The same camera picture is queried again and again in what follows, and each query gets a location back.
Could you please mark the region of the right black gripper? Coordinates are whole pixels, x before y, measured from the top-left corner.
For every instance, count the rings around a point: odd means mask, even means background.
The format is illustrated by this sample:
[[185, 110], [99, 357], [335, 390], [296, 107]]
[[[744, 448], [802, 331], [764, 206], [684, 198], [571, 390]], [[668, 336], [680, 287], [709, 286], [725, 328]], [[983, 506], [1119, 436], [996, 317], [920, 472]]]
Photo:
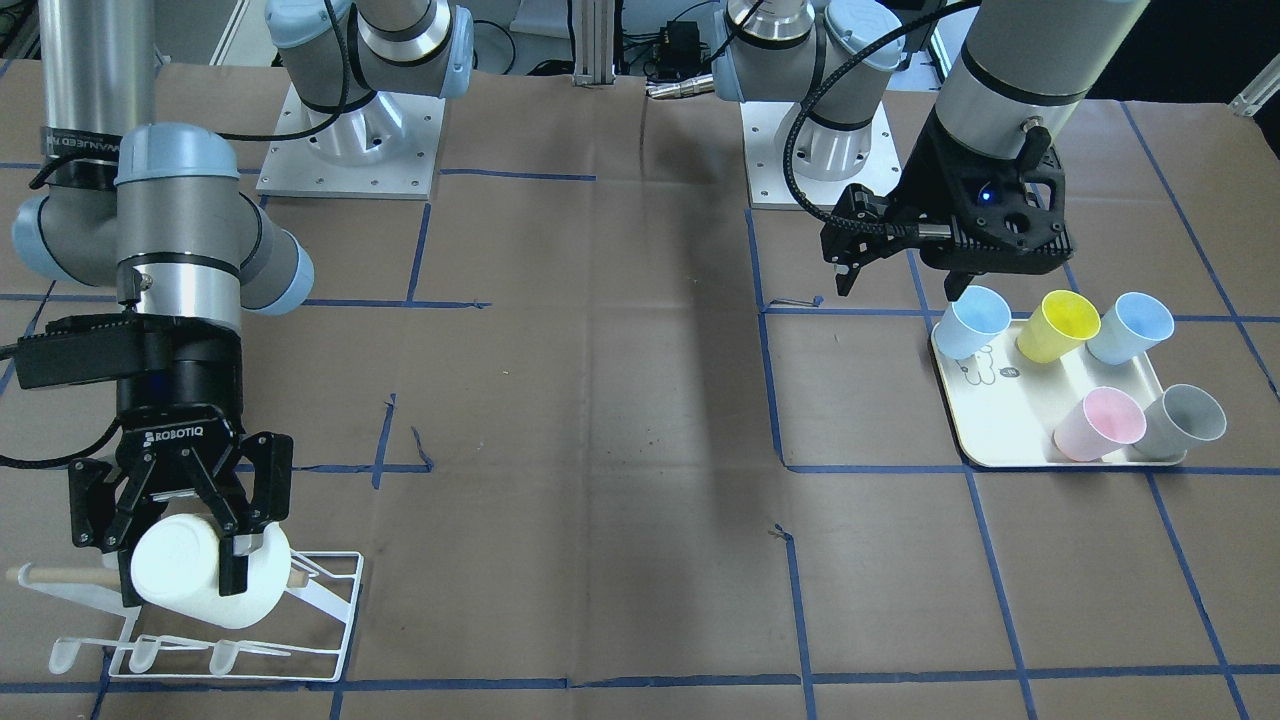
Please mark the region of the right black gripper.
[[159, 462], [157, 480], [186, 480], [168, 456], [192, 448], [195, 489], [218, 533], [218, 593], [242, 594], [250, 552], [236, 538], [259, 538], [288, 518], [294, 441], [271, 432], [243, 436], [242, 343], [234, 331], [123, 331], [120, 343], [111, 351], [122, 365], [118, 468], [90, 457], [68, 466], [73, 544], [115, 553], [123, 605], [143, 606], [132, 557], [166, 509], [148, 497], [152, 475]]

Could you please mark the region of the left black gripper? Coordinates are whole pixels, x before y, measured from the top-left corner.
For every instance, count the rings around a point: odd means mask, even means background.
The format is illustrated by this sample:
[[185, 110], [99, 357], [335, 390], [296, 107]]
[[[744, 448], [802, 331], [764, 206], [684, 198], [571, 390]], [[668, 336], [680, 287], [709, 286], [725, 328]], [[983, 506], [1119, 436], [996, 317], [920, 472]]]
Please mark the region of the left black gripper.
[[837, 293], [850, 295], [867, 264], [906, 249], [920, 249], [925, 264], [948, 270], [950, 304], [986, 273], [1059, 269], [1075, 247], [1065, 220], [1065, 173], [1051, 140], [1044, 127], [1016, 131], [1012, 159], [988, 158], [963, 146], [932, 111], [895, 190], [895, 218], [908, 223], [886, 222], [887, 201], [864, 184], [847, 186], [824, 220], [823, 258], [845, 269], [835, 277]]

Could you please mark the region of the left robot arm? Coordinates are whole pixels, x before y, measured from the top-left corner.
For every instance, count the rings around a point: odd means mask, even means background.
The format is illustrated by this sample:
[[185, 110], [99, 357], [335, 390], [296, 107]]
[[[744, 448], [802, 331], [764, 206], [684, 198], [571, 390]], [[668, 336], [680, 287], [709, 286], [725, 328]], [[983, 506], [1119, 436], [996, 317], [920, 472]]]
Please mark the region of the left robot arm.
[[1143, 1], [975, 1], [975, 18], [896, 186], [858, 181], [906, 35], [877, 1], [728, 1], [709, 64], [735, 102], [787, 102], [774, 145], [790, 197], [823, 223], [847, 295], [873, 261], [915, 249], [948, 299], [978, 275], [1043, 275], [1074, 254], [1055, 141]]

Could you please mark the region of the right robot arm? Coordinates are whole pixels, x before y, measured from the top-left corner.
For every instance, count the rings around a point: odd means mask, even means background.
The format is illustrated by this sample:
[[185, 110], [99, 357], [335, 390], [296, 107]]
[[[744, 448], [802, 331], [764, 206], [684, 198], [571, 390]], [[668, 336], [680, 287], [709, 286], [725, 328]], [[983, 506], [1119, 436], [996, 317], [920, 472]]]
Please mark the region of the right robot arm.
[[145, 603], [145, 533], [173, 495], [198, 497], [214, 591], [243, 600], [291, 510], [294, 443], [244, 429], [241, 315], [298, 307], [312, 261], [241, 192], [238, 135], [155, 120], [151, 3], [44, 1], [40, 24], [45, 164], [12, 242], [41, 275], [113, 290], [119, 311], [51, 322], [3, 356], [23, 389], [111, 382], [116, 411], [88, 448], [3, 465], [67, 468], [72, 542], [114, 560], [127, 609]]

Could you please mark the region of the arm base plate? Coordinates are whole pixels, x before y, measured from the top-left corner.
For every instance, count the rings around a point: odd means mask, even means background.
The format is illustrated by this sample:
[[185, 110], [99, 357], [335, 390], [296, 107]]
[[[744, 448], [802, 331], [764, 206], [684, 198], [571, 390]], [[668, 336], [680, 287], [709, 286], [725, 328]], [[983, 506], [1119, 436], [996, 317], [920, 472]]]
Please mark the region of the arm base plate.
[[426, 201], [445, 100], [381, 92], [311, 138], [273, 142], [257, 191], [273, 197]]
[[[741, 105], [751, 208], [799, 209], [787, 190], [782, 168], [785, 137], [797, 109], [796, 102]], [[824, 210], [829, 210], [851, 183], [886, 196], [896, 187], [901, 173], [884, 108], [879, 105], [868, 126], [851, 132], [832, 131], [808, 120], [795, 146], [794, 170], [801, 191]]]

